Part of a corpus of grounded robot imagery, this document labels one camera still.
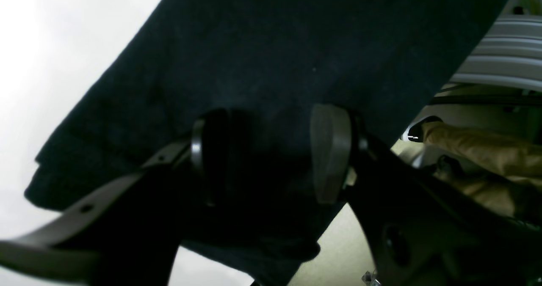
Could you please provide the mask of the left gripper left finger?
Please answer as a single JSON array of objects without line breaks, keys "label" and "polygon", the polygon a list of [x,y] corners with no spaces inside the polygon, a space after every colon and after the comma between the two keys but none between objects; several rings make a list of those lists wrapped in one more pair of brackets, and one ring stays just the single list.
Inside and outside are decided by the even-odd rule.
[{"label": "left gripper left finger", "polygon": [[229,129],[225,109],[204,114],[135,172],[104,184],[45,226],[2,240],[2,267],[87,286],[168,285],[195,218],[223,203]]}]

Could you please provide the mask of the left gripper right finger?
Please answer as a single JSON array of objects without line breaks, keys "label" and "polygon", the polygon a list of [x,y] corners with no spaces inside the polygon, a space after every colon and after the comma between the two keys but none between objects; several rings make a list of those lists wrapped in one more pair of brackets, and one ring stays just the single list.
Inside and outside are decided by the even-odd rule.
[{"label": "left gripper right finger", "polygon": [[382,286],[540,286],[541,232],[413,168],[344,108],[314,105],[317,201],[346,201]]}]

